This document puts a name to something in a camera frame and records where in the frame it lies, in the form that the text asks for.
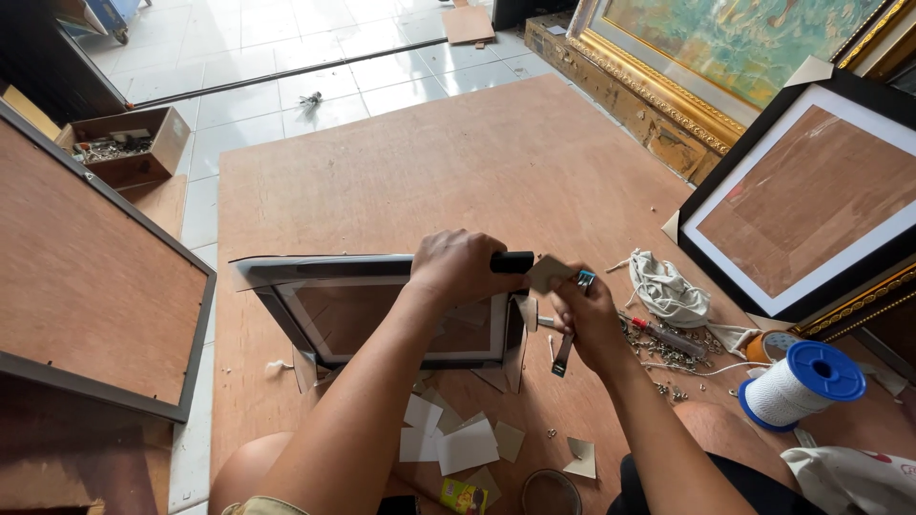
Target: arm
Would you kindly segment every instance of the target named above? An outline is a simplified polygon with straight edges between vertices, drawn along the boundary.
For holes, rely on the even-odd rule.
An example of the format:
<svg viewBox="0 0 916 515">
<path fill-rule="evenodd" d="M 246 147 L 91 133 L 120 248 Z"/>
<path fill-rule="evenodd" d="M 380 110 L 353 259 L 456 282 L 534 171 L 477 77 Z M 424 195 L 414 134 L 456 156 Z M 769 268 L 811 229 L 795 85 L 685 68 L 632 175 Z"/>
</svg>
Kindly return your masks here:
<svg viewBox="0 0 916 515">
<path fill-rule="evenodd" d="M 414 378 L 445 311 L 525 287 L 494 274 L 506 246 L 466 231 L 426 236 L 410 281 L 256 488 L 310 515 L 373 514 L 400 440 Z"/>
<path fill-rule="evenodd" d="M 588 297 L 570 281 L 555 280 L 551 286 L 558 314 L 554 325 L 567 334 L 574 328 L 576 351 L 605 384 L 649 510 L 656 515 L 756 513 L 659 395 L 620 331 L 607 286 L 595 278 Z"/>
</svg>

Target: hand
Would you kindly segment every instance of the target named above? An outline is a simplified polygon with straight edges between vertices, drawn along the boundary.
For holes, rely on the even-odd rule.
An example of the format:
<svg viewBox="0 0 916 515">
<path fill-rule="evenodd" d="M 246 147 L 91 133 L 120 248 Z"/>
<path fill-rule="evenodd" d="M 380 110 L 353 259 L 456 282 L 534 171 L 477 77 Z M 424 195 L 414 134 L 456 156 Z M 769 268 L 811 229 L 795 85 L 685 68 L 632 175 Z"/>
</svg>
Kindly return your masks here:
<svg viewBox="0 0 916 515">
<path fill-rule="evenodd" d="M 582 263 L 572 263 L 570 268 L 591 271 Z M 553 327 L 564 334 L 575 333 L 572 344 L 579 357 L 587 367 L 603 376 L 615 361 L 626 358 L 626 354 L 633 356 L 633 353 L 627 349 L 614 298 L 607 285 L 595 277 L 585 296 L 579 292 L 575 281 L 576 276 L 569 280 L 551 280 L 551 303 L 557 312 Z"/>
<path fill-rule="evenodd" d="M 498 293 L 527 288 L 525 274 L 495 274 L 490 258 L 506 245 L 483 233 L 440 231 L 420 241 L 408 285 L 430 293 L 442 308 L 466 306 Z"/>
</svg>

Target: khaki shorts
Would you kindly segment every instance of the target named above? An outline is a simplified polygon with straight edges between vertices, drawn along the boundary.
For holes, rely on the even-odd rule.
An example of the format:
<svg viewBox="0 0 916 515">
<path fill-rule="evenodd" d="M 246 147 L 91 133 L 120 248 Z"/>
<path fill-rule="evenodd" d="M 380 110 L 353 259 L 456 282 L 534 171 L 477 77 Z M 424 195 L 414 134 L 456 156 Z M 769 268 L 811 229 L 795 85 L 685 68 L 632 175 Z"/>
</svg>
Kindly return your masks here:
<svg viewBox="0 0 916 515">
<path fill-rule="evenodd" d="M 295 506 L 270 497 L 252 497 L 247 503 L 236 502 L 223 515 L 309 515 Z"/>
</svg>

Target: cart wheel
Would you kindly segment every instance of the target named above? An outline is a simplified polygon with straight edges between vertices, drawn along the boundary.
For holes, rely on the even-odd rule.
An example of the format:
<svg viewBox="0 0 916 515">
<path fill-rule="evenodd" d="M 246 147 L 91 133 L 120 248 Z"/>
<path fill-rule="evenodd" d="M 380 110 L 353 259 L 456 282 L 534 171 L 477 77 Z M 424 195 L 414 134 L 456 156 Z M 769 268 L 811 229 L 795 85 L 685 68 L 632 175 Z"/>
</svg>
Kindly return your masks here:
<svg viewBox="0 0 916 515">
<path fill-rule="evenodd" d="M 116 30 L 114 32 L 114 40 L 122 45 L 126 45 L 127 41 L 130 40 L 130 37 L 127 35 L 127 29 L 122 28 L 121 30 Z"/>
</svg>

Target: small snack package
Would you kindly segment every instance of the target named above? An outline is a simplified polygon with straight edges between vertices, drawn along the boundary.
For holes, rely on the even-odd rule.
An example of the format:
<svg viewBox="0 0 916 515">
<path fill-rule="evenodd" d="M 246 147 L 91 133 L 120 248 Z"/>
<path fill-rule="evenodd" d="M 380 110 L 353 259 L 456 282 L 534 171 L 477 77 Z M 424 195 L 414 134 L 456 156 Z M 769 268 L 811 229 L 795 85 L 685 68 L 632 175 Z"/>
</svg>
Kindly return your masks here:
<svg viewBox="0 0 916 515">
<path fill-rule="evenodd" d="M 484 515 L 486 490 L 446 478 L 439 503 L 464 515 Z"/>
</svg>

